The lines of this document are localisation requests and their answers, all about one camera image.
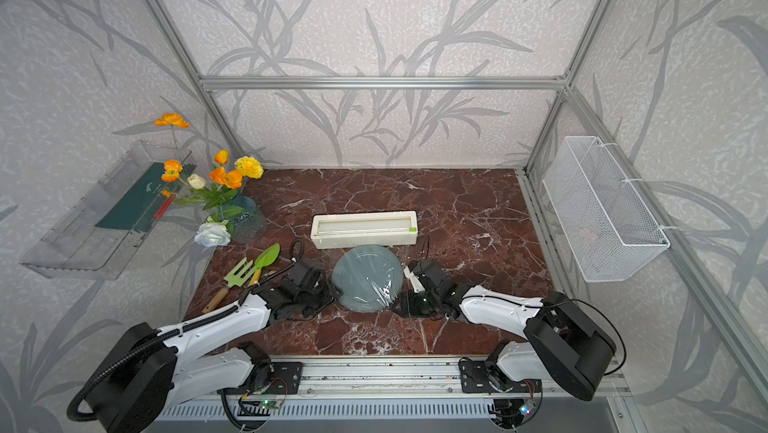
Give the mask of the white plastic wrap dispenser box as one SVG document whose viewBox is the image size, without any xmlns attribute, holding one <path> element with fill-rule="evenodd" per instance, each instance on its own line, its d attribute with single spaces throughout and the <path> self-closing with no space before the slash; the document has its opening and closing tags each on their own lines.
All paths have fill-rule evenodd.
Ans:
<svg viewBox="0 0 768 433">
<path fill-rule="evenodd" d="M 419 229 L 415 211 L 315 215 L 310 238 L 317 249 L 363 245 L 414 245 Z"/>
</svg>

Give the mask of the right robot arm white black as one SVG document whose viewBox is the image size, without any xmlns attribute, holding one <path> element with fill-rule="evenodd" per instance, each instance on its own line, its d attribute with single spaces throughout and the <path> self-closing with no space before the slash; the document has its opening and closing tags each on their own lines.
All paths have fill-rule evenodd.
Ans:
<svg viewBox="0 0 768 433">
<path fill-rule="evenodd" d="M 466 392 L 534 393 L 543 380 L 590 401 L 617 346 L 574 299 L 552 291 L 546 297 L 516 297 L 451 280 L 433 260 L 408 266 L 417 290 L 403 291 L 390 309 L 401 317 L 445 317 L 485 325 L 523 338 L 502 341 L 483 361 L 462 369 Z"/>
</svg>

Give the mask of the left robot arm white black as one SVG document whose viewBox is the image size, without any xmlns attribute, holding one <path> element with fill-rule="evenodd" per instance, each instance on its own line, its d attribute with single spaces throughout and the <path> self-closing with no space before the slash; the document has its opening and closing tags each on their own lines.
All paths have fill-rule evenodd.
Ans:
<svg viewBox="0 0 768 433">
<path fill-rule="evenodd" d="M 302 315 L 311 318 L 339 298 L 325 272 L 297 260 L 279 284 L 253 285 L 233 303 L 192 320 L 129 329 L 75 394 L 66 415 L 98 421 L 108 432 L 141 432 L 162 412 L 213 391 L 253 391 L 274 377 L 270 357 L 235 339 Z"/>
</svg>

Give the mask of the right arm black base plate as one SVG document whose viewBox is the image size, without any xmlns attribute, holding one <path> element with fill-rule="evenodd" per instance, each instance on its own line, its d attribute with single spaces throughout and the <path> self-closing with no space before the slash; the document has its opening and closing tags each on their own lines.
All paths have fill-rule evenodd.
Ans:
<svg viewBox="0 0 768 433">
<path fill-rule="evenodd" d="M 502 375 L 496 367 L 489 372 L 484 361 L 462 357 L 458 361 L 461 390 L 463 393 L 520 393 L 535 396 L 542 390 L 540 380 L 513 381 Z"/>
</svg>

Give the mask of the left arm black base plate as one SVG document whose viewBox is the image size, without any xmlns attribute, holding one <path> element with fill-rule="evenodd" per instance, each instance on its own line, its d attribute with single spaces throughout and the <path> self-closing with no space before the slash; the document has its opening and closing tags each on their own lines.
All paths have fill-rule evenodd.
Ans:
<svg viewBox="0 0 768 433">
<path fill-rule="evenodd" d="M 256 365 L 241 389 L 249 394 L 295 395 L 302 377 L 302 362 Z"/>
</svg>

